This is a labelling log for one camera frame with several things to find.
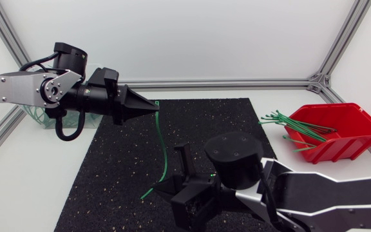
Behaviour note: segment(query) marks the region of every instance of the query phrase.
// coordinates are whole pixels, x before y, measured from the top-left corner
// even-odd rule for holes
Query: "red storage bin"
[[[371,116],[354,103],[305,105],[290,118],[337,129],[337,132],[323,134],[327,141],[321,142],[285,127],[292,139],[316,145],[311,150],[301,151],[307,162],[354,160],[371,146]],[[295,144],[298,148],[309,147]]]

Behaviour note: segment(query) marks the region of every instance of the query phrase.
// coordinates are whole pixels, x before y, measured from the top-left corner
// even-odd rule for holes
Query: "white floor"
[[[148,99],[249,97],[259,117],[275,109],[290,115],[304,104],[324,103],[304,90],[141,94]],[[266,124],[263,128],[278,159],[296,171],[318,171],[339,180],[371,176],[371,154],[367,152],[354,161],[313,165],[291,152],[294,145],[282,139],[285,130],[281,126]],[[42,130],[30,117],[18,125],[0,147],[0,232],[54,230],[94,134],[95,130],[85,129],[75,141],[63,142],[54,130]]]

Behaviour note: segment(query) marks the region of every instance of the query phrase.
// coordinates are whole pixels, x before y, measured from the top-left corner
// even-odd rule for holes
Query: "speckled black mat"
[[[168,152],[167,177],[179,172],[174,145],[189,142],[197,172],[213,172],[205,142],[242,130],[263,142],[265,157],[275,157],[249,99],[162,100],[160,127]],[[164,156],[155,115],[115,126],[103,118],[78,172],[55,231],[179,231],[169,203],[156,193],[140,197],[161,178]],[[274,231],[250,215],[223,212],[207,231]]]

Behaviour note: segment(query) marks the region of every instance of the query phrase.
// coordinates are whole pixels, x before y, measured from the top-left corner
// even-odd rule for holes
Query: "black cable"
[[[40,66],[44,70],[44,72],[48,72],[48,70],[45,68],[44,65],[42,65],[42,64],[36,64],[36,65]]]
[[[36,61],[31,61],[29,63],[24,64],[19,71],[26,71],[27,69],[31,68],[34,65],[41,64],[47,61],[51,61],[52,59],[56,58],[59,55],[59,52],[54,52],[52,55],[49,57],[45,57]]]
[[[77,130],[72,135],[64,135],[64,132],[62,131],[62,116],[58,116],[55,119],[55,132],[57,133],[58,138],[60,138],[61,140],[71,141],[76,139],[81,134],[82,129],[84,128],[84,123],[85,123],[85,111],[81,110],[78,118]]]
[[[284,223],[278,218],[277,215],[277,208],[276,203],[274,201],[273,195],[271,193],[270,187],[267,184],[267,181],[265,179],[264,171],[263,171],[263,164],[258,161],[257,162],[258,172],[260,175],[260,181],[264,185],[265,189],[265,196],[266,196],[266,208],[267,208],[267,214],[270,218],[270,223],[279,231],[288,231],[288,228],[284,225]]]

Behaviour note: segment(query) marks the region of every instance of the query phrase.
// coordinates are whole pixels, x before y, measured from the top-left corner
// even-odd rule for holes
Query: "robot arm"
[[[201,231],[222,211],[250,213],[279,231],[344,232],[371,229],[371,178],[336,181],[295,172],[262,158],[260,142],[233,132],[210,139],[205,152],[217,175],[196,173],[189,145],[182,144],[183,175],[155,184],[171,203],[176,225]]]
[[[65,43],[56,43],[54,54],[30,62],[19,72],[0,75],[0,103],[10,102],[45,108],[49,118],[56,120],[55,130],[62,140],[79,136],[85,113],[111,115],[114,124],[158,111],[158,106],[131,90],[119,86],[119,73],[98,68],[88,82],[85,80],[87,53]],[[41,63],[54,59],[53,68]],[[27,72],[31,66],[42,68]],[[69,136],[62,132],[62,118],[67,110],[79,111],[77,131]]]

